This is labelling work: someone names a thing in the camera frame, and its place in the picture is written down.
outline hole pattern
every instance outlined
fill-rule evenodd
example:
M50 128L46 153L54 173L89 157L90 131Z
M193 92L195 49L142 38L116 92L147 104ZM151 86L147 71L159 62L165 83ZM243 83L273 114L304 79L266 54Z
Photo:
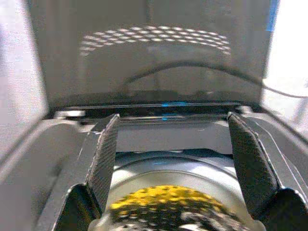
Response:
M230 55L230 42L224 35L182 27L169 26L133 26L94 32L85 35L80 43L80 55L88 56L91 51L104 46L113 46L134 42L182 42L194 45L209 46L218 49L225 55Z

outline textured black surface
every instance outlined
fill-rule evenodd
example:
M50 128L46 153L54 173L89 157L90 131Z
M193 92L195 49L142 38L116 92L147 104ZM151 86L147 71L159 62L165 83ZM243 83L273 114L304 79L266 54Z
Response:
M228 118L234 166L247 209L257 218L278 189L257 135L236 115Z
M114 116L99 137L90 170L88 184L101 211L106 207L113 168L115 165L117 126L119 116Z

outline yellow textured surface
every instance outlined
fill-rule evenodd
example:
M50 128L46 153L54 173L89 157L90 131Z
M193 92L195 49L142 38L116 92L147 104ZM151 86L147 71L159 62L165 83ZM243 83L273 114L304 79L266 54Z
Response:
M212 207L220 211L223 205L213 197L199 191L174 185L161 185L140 189L111 205L112 210L118 210L130 205L149 206L166 203L188 205L190 202L199 203L200 207Z

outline perforated metal grille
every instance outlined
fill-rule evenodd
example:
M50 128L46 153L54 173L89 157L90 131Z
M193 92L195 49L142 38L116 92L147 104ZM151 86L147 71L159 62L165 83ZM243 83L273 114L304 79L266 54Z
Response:
M135 42L180 42L209 46L230 55L228 38L217 32L208 32L182 27L170 26L134 26L85 35L80 45L80 55L87 56L105 46L121 45Z

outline blue light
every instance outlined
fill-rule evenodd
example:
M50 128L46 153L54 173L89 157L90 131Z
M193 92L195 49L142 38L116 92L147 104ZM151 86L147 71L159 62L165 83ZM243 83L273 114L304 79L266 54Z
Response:
M186 102L169 102L169 103L162 103L162 107L170 107L170 106L186 106Z

